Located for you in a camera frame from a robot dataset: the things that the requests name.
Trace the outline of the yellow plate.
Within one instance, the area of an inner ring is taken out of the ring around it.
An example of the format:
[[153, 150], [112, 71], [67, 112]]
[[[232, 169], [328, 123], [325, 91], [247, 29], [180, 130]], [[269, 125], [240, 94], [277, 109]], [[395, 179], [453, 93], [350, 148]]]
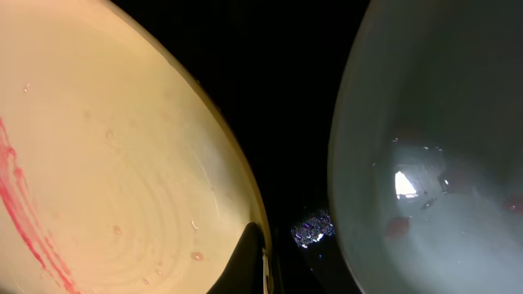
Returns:
[[1, 290], [208, 293], [266, 210], [207, 93], [110, 1], [1, 4]]

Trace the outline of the light blue plate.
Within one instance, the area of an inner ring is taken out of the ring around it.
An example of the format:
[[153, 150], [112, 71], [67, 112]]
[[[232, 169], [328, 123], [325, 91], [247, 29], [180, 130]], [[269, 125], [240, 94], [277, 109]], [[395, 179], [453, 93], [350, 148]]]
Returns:
[[362, 292], [521, 292], [521, 0], [372, 1], [328, 178]]

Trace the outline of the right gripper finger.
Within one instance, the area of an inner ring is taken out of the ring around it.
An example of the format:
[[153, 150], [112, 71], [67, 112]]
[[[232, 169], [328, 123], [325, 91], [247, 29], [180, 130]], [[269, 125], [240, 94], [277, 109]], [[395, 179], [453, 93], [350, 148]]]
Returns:
[[218, 280], [208, 294], [263, 294], [266, 285], [265, 239], [255, 222], [248, 223]]

